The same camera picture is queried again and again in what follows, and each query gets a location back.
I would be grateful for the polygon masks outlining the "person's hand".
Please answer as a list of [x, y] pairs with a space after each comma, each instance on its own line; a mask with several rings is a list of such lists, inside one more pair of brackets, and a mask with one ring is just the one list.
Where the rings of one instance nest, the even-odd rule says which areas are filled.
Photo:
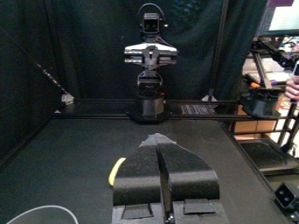
[[293, 77], [285, 83], [284, 95], [293, 101], [299, 101], [299, 77]]

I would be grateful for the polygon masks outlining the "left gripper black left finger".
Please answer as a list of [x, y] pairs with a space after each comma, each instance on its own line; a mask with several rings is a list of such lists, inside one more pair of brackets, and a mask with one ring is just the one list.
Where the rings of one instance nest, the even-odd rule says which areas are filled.
[[154, 136], [140, 144], [115, 172], [113, 205], [150, 204], [160, 201], [160, 175]]

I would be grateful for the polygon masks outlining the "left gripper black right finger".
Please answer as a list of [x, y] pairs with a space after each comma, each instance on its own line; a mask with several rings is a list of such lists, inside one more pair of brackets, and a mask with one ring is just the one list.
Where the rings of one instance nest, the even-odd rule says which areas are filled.
[[172, 201], [217, 200], [218, 178], [206, 162], [166, 136], [154, 134], [157, 161]]

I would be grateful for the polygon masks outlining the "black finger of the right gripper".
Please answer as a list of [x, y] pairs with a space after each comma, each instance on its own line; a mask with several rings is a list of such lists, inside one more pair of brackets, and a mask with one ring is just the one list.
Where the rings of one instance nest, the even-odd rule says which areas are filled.
[[150, 54], [150, 70], [154, 70], [157, 68], [157, 60], [158, 60], [158, 55], [160, 51], [156, 46], [152, 46], [152, 54]]
[[149, 70], [150, 66], [150, 55], [149, 55], [149, 47], [142, 50], [142, 67], [145, 70]]

